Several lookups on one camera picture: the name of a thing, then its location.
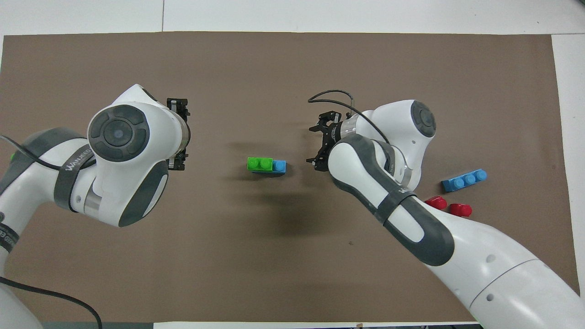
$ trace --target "brown paper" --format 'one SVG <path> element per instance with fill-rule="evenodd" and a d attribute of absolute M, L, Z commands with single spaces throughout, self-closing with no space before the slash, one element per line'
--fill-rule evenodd
<path fill-rule="evenodd" d="M 6 275 L 75 296 L 105 321 L 473 321 L 313 157 L 331 88 L 358 109 L 417 99 L 436 138 L 417 193 L 482 168 L 445 194 L 470 220 L 522 243 L 578 289 L 550 36 L 131 33 L 7 36 L 0 132 L 85 134 L 134 83 L 189 99 L 193 139 L 156 208 L 126 228 L 39 208 Z M 13 153 L 0 146 L 0 170 Z M 287 161 L 283 177 L 246 157 Z M 91 321 L 80 307 L 16 292 L 42 321 Z"/>

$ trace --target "black cable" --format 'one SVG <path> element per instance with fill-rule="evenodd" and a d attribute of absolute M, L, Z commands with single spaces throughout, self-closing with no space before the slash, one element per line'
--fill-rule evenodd
<path fill-rule="evenodd" d="M 18 282 L 9 280 L 9 279 L 2 277 L 2 276 L 0 276 L 0 283 L 3 283 L 3 284 L 10 286 L 10 287 L 26 290 L 28 292 L 40 293 L 40 294 L 45 294 L 48 296 L 58 297 L 58 298 L 61 298 L 61 299 L 67 300 L 67 301 L 71 301 L 79 306 L 83 306 L 86 310 L 88 310 L 95 317 L 95 321 L 98 323 L 98 329 L 102 329 L 102 319 L 99 317 L 99 314 L 93 309 L 93 307 L 89 306 L 87 303 L 84 303 L 81 300 L 78 300 L 75 297 L 71 297 L 71 296 L 68 296 L 66 294 L 62 294 L 62 293 L 58 293 L 58 292 L 53 292 L 51 290 L 45 290 L 45 289 L 41 289 L 41 288 L 37 288 L 37 287 L 27 286 L 27 285 L 24 285 L 22 283 L 18 283 Z"/>
<path fill-rule="evenodd" d="M 47 168 L 50 168 L 50 169 L 54 169 L 54 170 L 59 170 L 59 169 L 61 169 L 61 167 L 60 167 L 60 166 L 56 166 L 56 165 L 54 165 L 54 164 L 51 164 L 51 163 L 48 163 L 48 162 L 45 162 L 45 161 L 43 161 L 43 160 L 39 159 L 39 157 L 38 157 L 38 156 L 34 155 L 34 154 L 31 152 L 31 151 L 29 151 L 29 150 L 28 150 L 27 148 L 25 148 L 24 146 L 22 146 L 22 145 L 20 145 L 20 144 L 16 143 L 16 142 L 15 142 L 14 140 L 12 140 L 10 137 L 8 137 L 8 136 L 4 136 L 4 135 L 0 135 L 0 138 L 2 138 L 3 140 L 7 141 L 7 142 L 8 142 L 8 143 L 10 143 L 10 144 L 12 144 L 12 146 L 16 147 L 16 148 L 17 148 L 17 149 L 18 149 L 20 152 L 22 152 L 22 153 L 23 153 L 24 155 L 26 155 L 27 157 L 31 158 L 31 159 L 32 159 L 33 161 L 35 161 L 36 163 L 38 163 L 38 164 L 40 164 L 40 165 L 42 165 L 42 166 L 44 166 L 44 167 L 47 167 Z M 85 169 L 85 168 L 87 168 L 87 167 L 91 167 L 91 166 L 93 166 L 94 164 L 95 164 L 95 159 L 94 159 L 94 160 L 91 160 L 91 161 L 88 161 L 88 162 L 86 162 L 86 163 L 84 163 L 84 164 L 81 166 L 81 169 Z"/>
<path fill-rule="evenodd" d="M 351 105 L 347 105 L 344 102 L 336 101 L 336 100 L 327 100 L 327 99 L 319 99 L 319 100 L 316 100 L 315 99 L 315 98 L 317 98 L 317 97 L 319 97 L 321 95 L 327 94 L 329 92 L 341 92 L 341 93 L 344 93 L 344 94 L 346 94 L 346 95 L 349 96 L 349 98 L 352 100 L 352 103 L 353 103 L 353 97 L 347 91 L 337 90 L 337 89 L 322 91 L 319 94 L 317 94 L 317 95 L 309 98 L 309 100 L 307 102 L 309 102 L 309 103 L 318 103 L 318 102 L 334 103 L 334 104 L 338 104 L 338 105 L 341 105 L 343 107 L 346 107 L 346 108 L 351 109 L 355 113 L 359 114 L 362 118 L 364 118 L 380 134 L 380 136 L 382 136 L 382 138 L 384 139 L 384 141 L 386 143 L 390 144 L 390 142 L 388 141 L 388 139 L 386 138 L 386 136 L 384 135 L 384 133 L 382 133 L 382 131 L 378 128 L 378 126 L 376 126 L 374 124 L 374 122 L 372 122 L 370 119 L 368 119 L 367 116 L 363 115 L 363 113 L 361 113 L 360 111 L 358 111 L 355 107 L 353 107 Z"/>

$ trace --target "toy building block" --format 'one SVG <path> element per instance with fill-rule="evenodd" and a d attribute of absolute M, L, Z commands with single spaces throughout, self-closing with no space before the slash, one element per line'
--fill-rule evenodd
<path fill-rule="evenodd" d="M 248 157 L 248 170 L 259 173 L 272 172 L 273 160 L 271 157 Z"/>
<path fill-rule="evenodd" d="M 449 212 L 455 216 L 468 217 L 472 211 L 472 207 L 468 204 L 453 203 L 449 206 Z"/>
<path fill-rule="evenodd" d="M 284 174 L 287 172 L 287 162 L 271 157 L 248 157 L 247 169 L 253 173 Z"/>
<path fill-rule="evenodd" d="M 437 208 L 438 210 L 447 208 L 447 201 L 442 196 L 432 197 L 428 200 L 425 200 L 425 203 L 433 208 Z"/>
<path fill-rule="evenodd" d="M 443 183 L 443 187 L 445 188 L 446 192 L 453 192 L 456 190 L 460 190 L 464 187 L 473 185 L 478 181 L 485 180 L 486 178 L 487 173 L 485 172 L 485 170 L 477 169 L 472 172 L 463 174 L 461 176 L 441 181 L 441 183 Z"/>

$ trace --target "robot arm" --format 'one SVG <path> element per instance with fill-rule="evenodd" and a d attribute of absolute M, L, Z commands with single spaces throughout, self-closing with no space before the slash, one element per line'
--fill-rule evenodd
<path fill-rule="evenodd" d="M 430 207 L 412 192 L 435 132 L 434 118 L 421 104 L 402 101 L 369 111 L 390 145 L 357 116 L 329 126 L 346 128 L 324 153 L 335 185 L 354 195 L 484 328 L 585 328 L 583 301 L 530 251 L 491 226 Z"/>
<path fill-rule="evenodd" d="M 42 203 L 118 227 L 146 216 L 164 190 L 168 170 L 184 170 L 190 139 L 186 104 L 169 98 L 166 107 L 136 84 L 93 117 L 87 138 L 66 128 L 30 136 L 23 147 L 32 156 L 16 152 L 0 180 L 0 276 Z M 4 285 L 0 327 L 41 327 Z"/>

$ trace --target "lego stud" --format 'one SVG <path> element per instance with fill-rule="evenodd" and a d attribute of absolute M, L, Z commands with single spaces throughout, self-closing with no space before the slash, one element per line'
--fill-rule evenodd
<path fill-rule="evenodd" d="M 284 161 L 275 161 L 274 162 L 274 171 L 275 172 L 282 172 L 284 170 L 285 162 Z"/>
<path fill-rule="evenodd" d="M 256 168 L 258 164 L 259 164 L 258 158 L 256 157 L 248 158 L 248 168 Z"/>
<path fill-rule="evenodd" d="M 475 176 L 472 174 L 463 176 L 463 180 L 465 181 L 465 185 L 471 185 L 476 182 Z"/>
<path fill-rule="evenodd" d="M 270 159 L 262 159 L 260 160 L 260 167 L 264 170 L 272 170 L 272 161 Z"/>
<path fill-rule="evenodd" d="M 455 178 L 451 183 L 451 186 L 453 186 L 453 190 L 462 189 L 465 186 L 465 181 L 460 177 Z"/>
<path fill-rule="evenodd" d="M 487 178 L 487 173 L 485 170 L 479 169 L 475 172 L 475 178 L 477 181 L 482 181 Z"/>

